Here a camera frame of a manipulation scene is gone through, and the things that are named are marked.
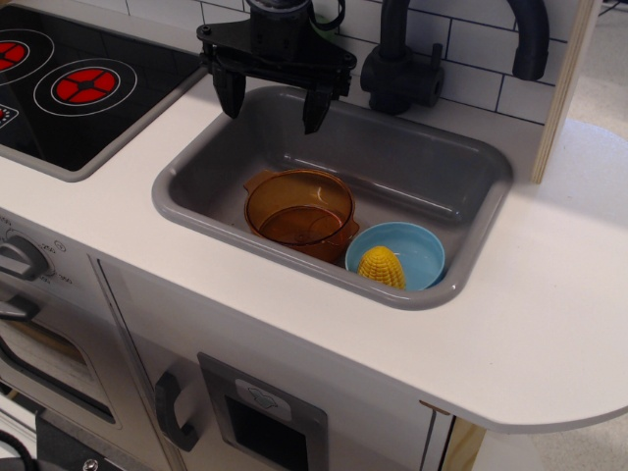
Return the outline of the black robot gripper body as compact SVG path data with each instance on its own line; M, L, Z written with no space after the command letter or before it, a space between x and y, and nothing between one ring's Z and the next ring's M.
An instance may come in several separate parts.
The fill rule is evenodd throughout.
M305 90L328 90L333 97L350 89L355 56L323 39L310 21L311 1L250 1L249 17L231 23L205 24L197 31L201 58L212 75L213 65ZM339 26L344 7L332 20Z

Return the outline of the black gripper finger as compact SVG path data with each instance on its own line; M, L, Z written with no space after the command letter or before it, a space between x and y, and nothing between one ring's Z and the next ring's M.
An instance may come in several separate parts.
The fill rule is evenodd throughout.
M220 65L213 65L211 72L223 112L230 118L237 118L245 95L245 75L227 70Z
M302 121L306 134L314 133L322 126L331 104L328 90L308 90L305 96Z

